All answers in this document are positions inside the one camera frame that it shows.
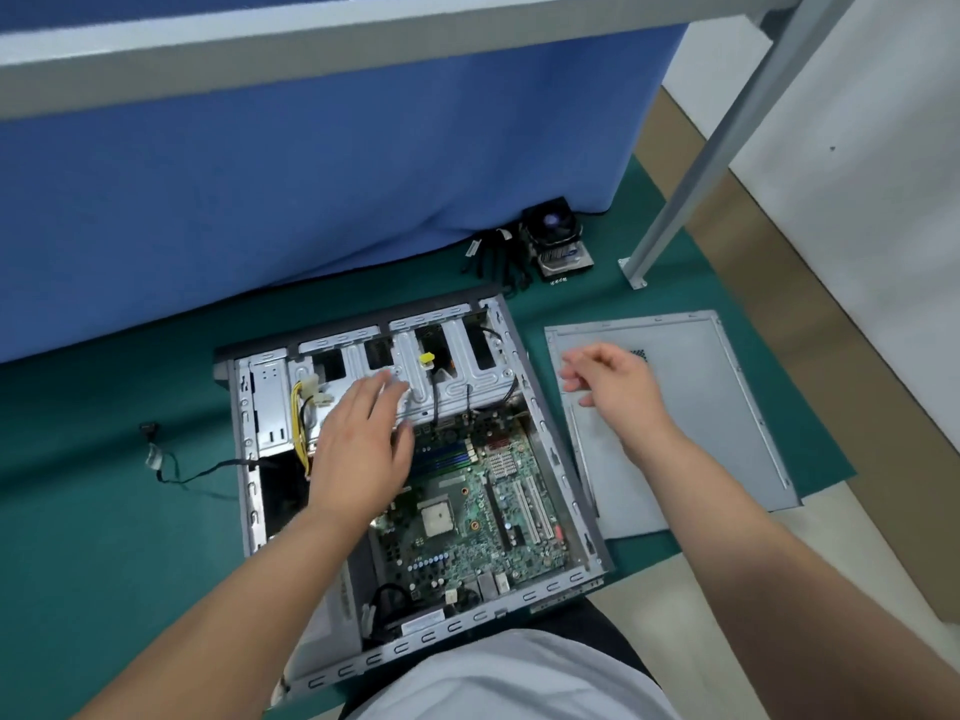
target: pcie slot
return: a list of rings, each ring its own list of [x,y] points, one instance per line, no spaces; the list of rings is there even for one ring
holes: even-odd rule
[[[540,491],[537,489],[537,482],[534,480],[533,475],[527,475],[526,483],[527,490],[530,491],[530,502],[533,503],[534,510],[539,518],[540,530],[542,530],[544,536],[549,539],[553,529],[550,526],[550,518],[546,514],[544,500],[541,499]]]
[[[537,524],[534,522],[534,516],[530,513],[530,507],[527,505],[527,498],[523,494],[521,481],[513,482],[513,494],[516,496],[516,503],[520,506],[520,512],[523,514],[523,520],[527,524],[527,539],[534,544],[541,541],[540,532],[537,530]]]

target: floor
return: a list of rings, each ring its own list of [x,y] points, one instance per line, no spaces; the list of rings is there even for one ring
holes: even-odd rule
[[[679,108],[666,94],[661,94],[635,153],[657,186],[667,195],[676,186],[687,166],[685,157],[677,155],[678,137],[685,136],[688,144],[692,141],[692,146],[698,146],[695,136],[690,133],[691,129],[692,125],[686,121]],[[695,156],[695,151],[690,153],[689,146],[686,153]],[[739,198],[740,205],[749,201],[749,194],[744,198],[744,192],[735,191],[738,187],[736,180],[732,176],[729,179],[733,181],[726,181],[721,185],[718,196],[724,197],[723,191],[726,188],[731,198]],[[762,218],[759,208],[755,204],[752,206],[756,212],[750,216]],[[716,228],[717,219],[705,218],[704,208],[698,212],[698,217],[691,220],[688,228],[694,239],[701,245],[722,279],[725,270],[727,275],[737,278],[736,267],[729,258],[730,249],[718,249],[718,241],[714,236],[710,236],[709,241],[702,241],[711,226]],[[783,242],[775,241],[783,236],[772,225],[764,228],[763,237],[769,240],[767,247],[782,248],[784,245]],[[803,263],[793,263],[791,267],[802,268]],[[806,275],[810,283],[816,283],[812,273],[807,271]],[[762,322],[767,319],[771,323],[782,324],[785,320],[783,313],[763,313],[759,290],[754,290],[752,295],[749,288],[739,290],[737,295],[754,326],[773,347],[772,341],[776,340],[776,336],[772,326],[768,322],[765,332]],[[832,302],[828,293],[825,298],[823,293],[817,293],[817,297],[824,303]],[[835,303],[832,307],[839,310]],[[842,311],[831,312],[830,317],[837,322],[844,321]],[[864,355],[861,358],[866,360],[869,357]],[[822,394],[816,393],[813,386],[810,389],[805,387],[807,380],[803,364],[795,362],[795,368],[791,369],[786,358],[781,357],[781,361],[811,406],[819,413],[818,404],[823,401]],[[858,403],[856,394],[846,399],[844,406],[847,415],[855,415],[858,410],[867,408],[867,405]],[[846,451],[847,456],[857,465],[854,453],[858,452],[858,446],[843,429],[834,430],[833,425],[822,414],[821,419],[834,433],[834,438]],[[907,444],[906,448],[909,447],[915,445]],[[858,472],[860,476],[857,480],[869,478],[859,466]],[[960,628],[946,625],[937,617],[925,595],[911,580],[897,554],[871,520],[851,487],[846,483],[836,484],[809,496],[804,502],[802,508],[780,512],[775,519],[916,632],[960,671]],[[626,580],[596,591],[590,598],[630,640],[685,720],[762,720],[767,717],[714,621],[683,556],[669,558]],[[339,708],[336,708],[319,715],[318,718],[332,720],[338,713]]]

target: motherboard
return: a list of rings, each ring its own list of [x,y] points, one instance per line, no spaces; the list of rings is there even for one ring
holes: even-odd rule
[[[417,604],[490,601],[567,564],[523,414],[505,407],[416,428],[408,483],[373,529],[381,578]]]

